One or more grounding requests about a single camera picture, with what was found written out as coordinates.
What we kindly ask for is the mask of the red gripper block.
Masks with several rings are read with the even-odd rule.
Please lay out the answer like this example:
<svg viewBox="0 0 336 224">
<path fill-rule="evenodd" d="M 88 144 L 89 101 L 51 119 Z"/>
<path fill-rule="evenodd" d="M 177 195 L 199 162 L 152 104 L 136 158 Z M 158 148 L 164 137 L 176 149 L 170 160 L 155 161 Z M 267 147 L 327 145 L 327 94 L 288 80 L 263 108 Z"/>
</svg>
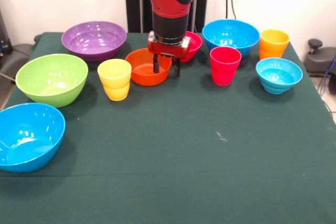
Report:
<svg viewBox="0 0 336 224">
<path fill-rule="evenodd" d="M 172 58 L 172 66 L 174 70 L 174 77 L 180 76 L 181 59 L 185 59 L 188 56 L 190 50 L 191 38 L 184 36 L 182 41 L 178 44 L 164 44 L 155 39 L 154 31 L 150 31 L 148 34 L 148 50 L 153 53 L 153 72 L 160 72 L 160 65 L 158 55 L 165 55 L 174 57 Z"/>
</svg>

